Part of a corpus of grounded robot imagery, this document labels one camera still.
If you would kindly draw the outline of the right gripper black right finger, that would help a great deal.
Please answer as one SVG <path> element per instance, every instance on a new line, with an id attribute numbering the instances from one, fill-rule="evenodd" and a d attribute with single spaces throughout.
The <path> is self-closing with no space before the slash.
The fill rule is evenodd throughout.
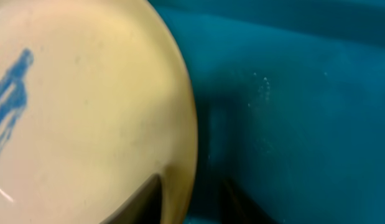
<path id="1" fill-rule="evenodd" d="M 273 224 L 273 219 L 231 179 L 220 185 L 222 224 Z"/>

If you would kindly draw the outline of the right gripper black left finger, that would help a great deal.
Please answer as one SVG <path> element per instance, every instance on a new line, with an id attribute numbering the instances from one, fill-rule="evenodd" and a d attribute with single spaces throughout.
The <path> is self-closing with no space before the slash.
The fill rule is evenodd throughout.
<path id="1" fill-rule="evenodd" d="M 159 224 L 161 211 L 162 182 L 159 174 L 152 174 L 101 224 Z"/>

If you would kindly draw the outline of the yellow plate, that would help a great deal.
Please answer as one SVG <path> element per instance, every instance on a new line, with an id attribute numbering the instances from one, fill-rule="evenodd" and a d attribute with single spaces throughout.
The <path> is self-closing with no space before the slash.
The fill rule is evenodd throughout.
<path id="1" fill-rule="evenodd" d="M 180 50 L 147 1 L 0 1 L 0 223 L 107 222 L 152 175 L 182 223 L 198 156 Z"/>

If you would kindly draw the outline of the teal plastic tray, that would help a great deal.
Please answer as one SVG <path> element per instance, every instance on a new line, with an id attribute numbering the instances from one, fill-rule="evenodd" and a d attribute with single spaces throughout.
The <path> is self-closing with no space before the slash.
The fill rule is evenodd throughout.
<path id="1" fill-rule="evenodd" d="M 279 223 L 385 223 L 385 1 L 153 1 L 188 67 L 186 223 L 233 179 Z"/>

